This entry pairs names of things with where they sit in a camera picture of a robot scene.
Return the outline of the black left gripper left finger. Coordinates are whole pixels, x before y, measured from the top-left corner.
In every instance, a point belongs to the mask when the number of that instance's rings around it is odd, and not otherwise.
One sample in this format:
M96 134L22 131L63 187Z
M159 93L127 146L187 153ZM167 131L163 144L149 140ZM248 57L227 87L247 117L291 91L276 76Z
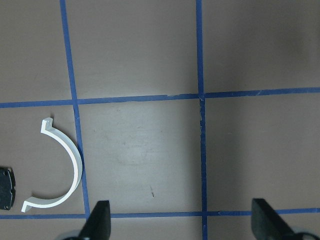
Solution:
M96 203L78 235L79 240L109 240L111 236L111 211L108 200Z

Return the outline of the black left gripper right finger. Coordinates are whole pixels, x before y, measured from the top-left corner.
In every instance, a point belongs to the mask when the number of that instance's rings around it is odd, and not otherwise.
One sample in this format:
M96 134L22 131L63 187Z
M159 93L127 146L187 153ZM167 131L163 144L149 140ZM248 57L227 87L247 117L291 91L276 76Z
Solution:
M251 201L251 231L256 240L300 239L263 198L253 198Z

